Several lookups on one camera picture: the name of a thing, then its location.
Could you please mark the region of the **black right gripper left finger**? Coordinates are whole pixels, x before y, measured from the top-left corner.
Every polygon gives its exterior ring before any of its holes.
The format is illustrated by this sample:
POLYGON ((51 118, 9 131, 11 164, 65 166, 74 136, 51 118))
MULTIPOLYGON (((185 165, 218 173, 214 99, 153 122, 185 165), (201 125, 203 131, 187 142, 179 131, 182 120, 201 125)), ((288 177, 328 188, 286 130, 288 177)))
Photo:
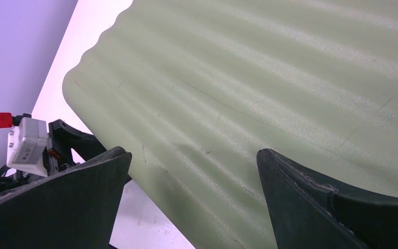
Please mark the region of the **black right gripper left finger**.
POLYGON ((132 154, 110 149, 0 193, 0 248, 110 248, 132 154))

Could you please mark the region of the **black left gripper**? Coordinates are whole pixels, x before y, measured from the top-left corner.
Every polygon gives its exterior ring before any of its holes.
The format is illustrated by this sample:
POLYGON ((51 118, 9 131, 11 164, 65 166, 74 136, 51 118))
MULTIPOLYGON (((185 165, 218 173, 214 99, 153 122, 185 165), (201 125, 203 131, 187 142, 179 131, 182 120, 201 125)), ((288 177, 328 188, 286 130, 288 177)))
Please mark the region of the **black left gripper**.
MULTIPOLYGON (((14 126, 18 126, 20 121, 21 119, 6 120, 0 123, 0 128, 8 128, 10 131, 14 126)), ((73 159, 73 152, 76 152, 84 161, 106 152, 106 148, 94 135, 77 130, 60 119, 46 124, 49 137, 43 160, 48 176, 77 166, 78 163, 73 159)), ((5 163, 0 168, 0 192, 46 177, 9 168, 5 163)))

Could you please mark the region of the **green suitcase with blue lining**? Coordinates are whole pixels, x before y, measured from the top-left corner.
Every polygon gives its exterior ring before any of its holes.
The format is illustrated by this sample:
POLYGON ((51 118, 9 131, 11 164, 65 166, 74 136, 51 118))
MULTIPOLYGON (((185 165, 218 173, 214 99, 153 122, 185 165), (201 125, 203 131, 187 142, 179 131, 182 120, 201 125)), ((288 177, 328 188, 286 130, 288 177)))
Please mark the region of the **green suitcase with blue lining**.
POLYGON ((133 1, 67 104, 196 248, 275 248, 256 154, 398 197, 398 1, 133 1))

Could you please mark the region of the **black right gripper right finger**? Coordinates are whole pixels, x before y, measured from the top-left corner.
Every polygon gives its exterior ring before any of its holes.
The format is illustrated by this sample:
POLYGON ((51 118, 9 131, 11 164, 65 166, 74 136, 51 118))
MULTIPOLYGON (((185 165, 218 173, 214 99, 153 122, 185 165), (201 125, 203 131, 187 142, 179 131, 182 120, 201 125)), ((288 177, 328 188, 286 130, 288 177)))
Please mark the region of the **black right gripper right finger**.
POLYGON ((278 248, 398 248, 398 198, 352 186, 272 150, 257 167, 278 248))

